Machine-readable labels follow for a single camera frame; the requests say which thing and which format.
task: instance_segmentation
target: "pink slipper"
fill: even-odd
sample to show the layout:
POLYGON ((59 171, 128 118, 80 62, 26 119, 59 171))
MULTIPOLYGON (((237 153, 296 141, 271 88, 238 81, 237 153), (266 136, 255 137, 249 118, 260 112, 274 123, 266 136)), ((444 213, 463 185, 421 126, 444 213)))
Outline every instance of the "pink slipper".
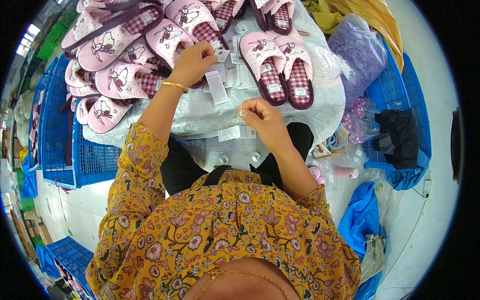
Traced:
POLYGON ((218 31, 212 14, 198 0, 175 0, 165 8, 165 15, 180 26, 197 43, 207 41, 216 49, 227 49, 228 43, 218 31))
POLYGON ((83 69, 96 72, 106 68, 134 40, 163 19, 163 10, 159 5, 145 2, 140 2, 139 5, 144 7, 135 17, 94 37, 78 50, 78 62, 83 69))
POLYGON ((166 76, 144 66, 117 62, 95 73, 100 93, 112 99, 152 99, 166 76))
POLYGON ((289 102, 296 109, 307 109, 313 104, 313 67, 307 49, 289 36, 278 36, 274 42, 287 57, 283 75, 287 81, 289 102))
POLYGON ((212 3, 213 15, 221 34, 225 34, 228 31, 233 17, 237 15, 244 2, 245 0, 221 0, 220 3, 212 3))
POLYGON ((64 52, 70 51, 95 36, 133 18, 139 12, 134 6, 126 12, 113 14, 111 11, 96 7, 85 8, 77 19, 77 23, 67 32, 61 42, 64 52))
POLYGON ((91 97, 81 99, 78 103, 78 108, 75 113, 77 121, 82 125, 87 125, 88 112, 92 108, 93 104, 98 100, 99 97, 91 97))
POLYGON ((182 51, 193 46, 189 35, 169 19, 163 19, 160 24, 145 34, 149 49, 165 64, 173 69, 182 51))
POLYGON ((123 105, 120 101, 101 96, 88 112, 88 126, 97 133, 106 133, 112 130, 132 107, 132 104, 123 105))
POLYGON ((77 60, 71 60, 67 69, 65 69, 65 82, 69 86, 82 87, 86 85, 92 85, 90 78, 93 77, 93 73, 86 72, 77 60))
POLYGON ((287 60, 273 40, 262 32, 247 33, 240 39, 240 55, 263 99, 273 106, 288 101, 287 83, 280 74, 287 60))
POLYGON ((292 0, 270 0, 265 4, 265 19, 273 31, 289 35, 292 31, 292 16, 295 4, 292 0))

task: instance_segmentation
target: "woman's right hand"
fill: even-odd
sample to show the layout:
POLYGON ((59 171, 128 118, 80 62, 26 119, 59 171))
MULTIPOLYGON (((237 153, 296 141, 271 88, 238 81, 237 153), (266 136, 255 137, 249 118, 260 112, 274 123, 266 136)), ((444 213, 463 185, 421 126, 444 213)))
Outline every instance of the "woman's right hand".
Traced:
POLYGON ((277 156, 292 150, 292 140, 282 114, 262 98, 246 100, 237 109, 248 126, 252 126, 267 149, 277 156))

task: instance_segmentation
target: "electrical outlet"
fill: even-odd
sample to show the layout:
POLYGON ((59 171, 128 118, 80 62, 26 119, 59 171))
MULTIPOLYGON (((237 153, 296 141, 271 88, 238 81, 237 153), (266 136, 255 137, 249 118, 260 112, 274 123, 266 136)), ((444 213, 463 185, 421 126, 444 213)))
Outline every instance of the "electrical outlet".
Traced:
POLYGON ((428 198, 430 195, 430 190, 432 189, 432 181, 431 180, 425 180, 423 182, 423 197, 428 198))

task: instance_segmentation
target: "floral print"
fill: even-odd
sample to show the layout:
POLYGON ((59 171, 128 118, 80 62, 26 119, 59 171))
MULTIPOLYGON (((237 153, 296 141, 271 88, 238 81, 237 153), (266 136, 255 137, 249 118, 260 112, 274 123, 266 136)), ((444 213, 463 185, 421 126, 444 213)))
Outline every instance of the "floral print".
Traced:
POLYGON ((293 201, 260 176, 227 170, 215 186, 165 199, 167 145, 133 124, 85 277, 98 299, 182 299, 207 271, 243 257, 276 265, 301 299, 352 299, 360 262, 328 212, 324 185, 293 201))

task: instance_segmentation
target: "pink thread spool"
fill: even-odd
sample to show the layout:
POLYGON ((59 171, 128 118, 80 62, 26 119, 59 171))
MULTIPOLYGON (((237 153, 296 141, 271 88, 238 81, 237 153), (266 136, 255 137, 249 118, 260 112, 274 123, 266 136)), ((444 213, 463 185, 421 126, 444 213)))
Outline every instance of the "pink thread spool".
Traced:
POLYGON ((338 175, 338 176, 355 179, 359 175, 359 170, 356 168, 335 167, 334 173, 335 175, 338 175))

